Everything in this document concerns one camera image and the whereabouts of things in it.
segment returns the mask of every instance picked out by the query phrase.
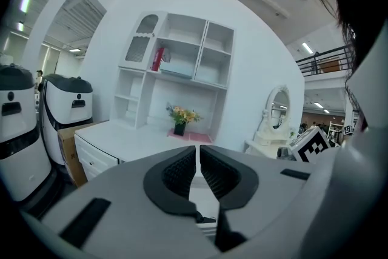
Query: black metal railing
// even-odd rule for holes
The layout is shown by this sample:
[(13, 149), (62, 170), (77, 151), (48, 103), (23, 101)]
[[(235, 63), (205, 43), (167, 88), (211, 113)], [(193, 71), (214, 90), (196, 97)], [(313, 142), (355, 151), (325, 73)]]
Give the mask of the black metal railing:
[(344, 45), (323, 53), (316, 52), (316, 54), (300, 59), (296, 63), (305, 77), (349, 70), (353, 64), (353, 56), (349, 47), (349, 45)]

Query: pink mat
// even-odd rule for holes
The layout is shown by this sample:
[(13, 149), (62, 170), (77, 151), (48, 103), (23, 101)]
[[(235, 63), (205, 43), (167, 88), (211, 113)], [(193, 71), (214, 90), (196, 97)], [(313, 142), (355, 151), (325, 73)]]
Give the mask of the pink mat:
[(167, 133), (167, 136), (179, 138), (181, 140), (192, 140), (199, 141), (201, 143), (212, 143), (212, 140), (206, 134), (200, 134), (195, 132), (184, 132), (184, 136), (179, 136), (174, 134), (174, 129), (170, 129)]

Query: black vase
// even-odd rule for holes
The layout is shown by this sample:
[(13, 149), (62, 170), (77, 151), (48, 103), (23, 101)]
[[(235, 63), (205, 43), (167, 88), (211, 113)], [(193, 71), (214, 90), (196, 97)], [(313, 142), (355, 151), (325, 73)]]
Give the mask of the black vase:
[(183, 124), (175, 123), (174, 134), (179, 135), (179, 136), (183, 136), (185, 128), (186, 128), (186, 123), (183, 123)]

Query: mirror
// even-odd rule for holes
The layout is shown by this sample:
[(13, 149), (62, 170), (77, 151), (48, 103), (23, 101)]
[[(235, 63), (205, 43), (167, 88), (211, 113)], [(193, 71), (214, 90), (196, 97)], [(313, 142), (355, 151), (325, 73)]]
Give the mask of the mirror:
[(271, 122), (270, 125), (274, 129), (281, 127), (287, 115), (289, 108), (289, 97), (285, 91), (280, 91), (276, 94), (271, 106)]

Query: flower bouquet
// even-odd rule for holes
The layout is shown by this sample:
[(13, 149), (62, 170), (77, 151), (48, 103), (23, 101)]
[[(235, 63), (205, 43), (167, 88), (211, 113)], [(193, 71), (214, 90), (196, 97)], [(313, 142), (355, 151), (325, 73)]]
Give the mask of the flower bouquet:
[(198, 122), (202, 118), (198, 113), (196, 113), (194, 110), (190, 111), (188, 109), (179, 107), (179, 106), (167, 106), (167, 111), (169, 112), (169, 115), (171, 118), (173, 118), (175, 122), (175, 128), (174, 128), (174, 134), (183, 136), (184, 130), (186, 128), (186, 124), (189, 122)]

